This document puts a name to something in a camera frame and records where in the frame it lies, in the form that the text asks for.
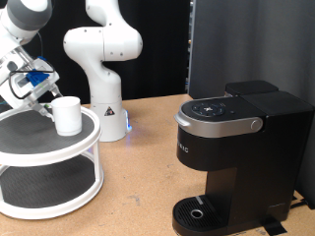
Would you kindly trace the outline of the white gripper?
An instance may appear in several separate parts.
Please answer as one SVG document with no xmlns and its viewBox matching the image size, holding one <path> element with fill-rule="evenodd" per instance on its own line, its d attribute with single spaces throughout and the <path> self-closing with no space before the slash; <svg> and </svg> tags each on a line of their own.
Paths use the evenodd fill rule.
<svg viewBox="0 0 315 236">
<path fill-rule="evenodd" d="M 37 100 L 46 92 L 62 97 L 56 82 L 59 75 L 53 66 L 42 57 L 37 57 L 28 64 L 21 59 L 8 60 L 1 65 L 0 95 L 14 109 L 30 106 L 32 110 L 54 120 L 49 112 L 50 105 Z"/>
</svg>

